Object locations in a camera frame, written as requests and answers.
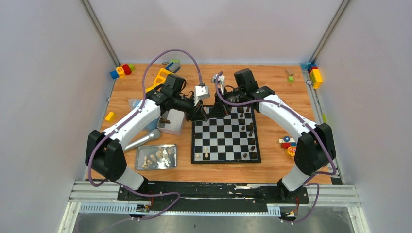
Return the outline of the tin box with dark pieces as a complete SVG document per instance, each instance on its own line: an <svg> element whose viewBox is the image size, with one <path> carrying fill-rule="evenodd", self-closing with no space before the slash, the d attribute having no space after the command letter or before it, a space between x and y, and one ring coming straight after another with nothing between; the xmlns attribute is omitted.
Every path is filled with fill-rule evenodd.
<svg viewBox="0 0 412 233"><path fill-rule="evenodd" d="M171 109L160 116L157 128L162 133L180 135L182 133L184 120L184 112Z"/></svg>

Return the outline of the black silver chess board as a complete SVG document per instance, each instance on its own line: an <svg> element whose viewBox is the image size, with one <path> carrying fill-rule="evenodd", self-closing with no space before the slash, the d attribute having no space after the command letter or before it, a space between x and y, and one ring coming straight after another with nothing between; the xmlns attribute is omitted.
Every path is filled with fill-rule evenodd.
<svg viewBox="0 0 412 233"><path fill-rule="evenodd" d="M192 164L261 163L255 111L233 107L231 113L192 122Z"/></svg>

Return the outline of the tin lid with light pieces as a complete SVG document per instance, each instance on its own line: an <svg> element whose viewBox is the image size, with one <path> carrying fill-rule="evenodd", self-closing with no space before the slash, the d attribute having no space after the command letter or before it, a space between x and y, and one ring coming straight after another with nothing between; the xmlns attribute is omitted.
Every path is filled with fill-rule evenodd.
<svg viewBox="0 0 412 233"><path fill-rule="evenodd" d="M177 167L175 144L143 145L137 148L135 169L162 170Z"/></svg>

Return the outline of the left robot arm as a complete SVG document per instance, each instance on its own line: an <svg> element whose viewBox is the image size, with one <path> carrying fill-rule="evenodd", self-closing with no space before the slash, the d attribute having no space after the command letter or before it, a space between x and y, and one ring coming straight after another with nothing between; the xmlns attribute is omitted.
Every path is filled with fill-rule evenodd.
<svg viewBox="0 0 412 233"><path fill-rule="evenodd" d="M103 132L93 130L86 146L88 171L94 170L109 181L129 187L136 200L146 199L147 179L127 166L125 148L150 122L171 109L185 113L189 121L207 120L202 100L210 96L208 87L200 84L192 96L185 97L181 93L185 83L178 75L168 75L163 84L146 93L145 99L119 122Z"/></svg>

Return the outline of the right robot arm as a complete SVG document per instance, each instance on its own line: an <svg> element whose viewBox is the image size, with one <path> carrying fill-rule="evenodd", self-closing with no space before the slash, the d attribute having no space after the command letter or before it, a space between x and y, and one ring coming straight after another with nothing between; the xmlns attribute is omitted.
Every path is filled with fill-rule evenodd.
<svg viewBox="0 0 412 233"><path fill-rule="evenodd" d="M288 106L267 86L259 86L250 69L234 73L237 88L225 93L225 77L215 74L211 81L215 85L217 103L224 107L247 106L267 116L281 126L297 143L295 165L279 180L278 198L291 202L297 189L307 184L315 175L323 174L321 168L331 165L328 175L335 175L336 151L332 128L327 123L317 124Z"/></svg>

